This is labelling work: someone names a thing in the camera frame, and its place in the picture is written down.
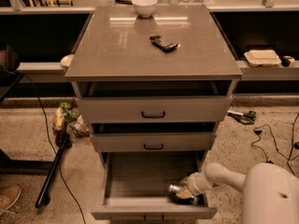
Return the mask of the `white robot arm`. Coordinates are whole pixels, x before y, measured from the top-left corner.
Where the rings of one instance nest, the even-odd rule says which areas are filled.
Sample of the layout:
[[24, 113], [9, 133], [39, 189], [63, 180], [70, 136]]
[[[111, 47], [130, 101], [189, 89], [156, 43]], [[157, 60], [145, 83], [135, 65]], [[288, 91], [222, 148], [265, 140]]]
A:
[[299, 178], [271, 163], [256, 164], [243, 175], [212, 162], [169, 192], [187, 200], [223, 186], [242, 193], [242, 224], [299, 224]]

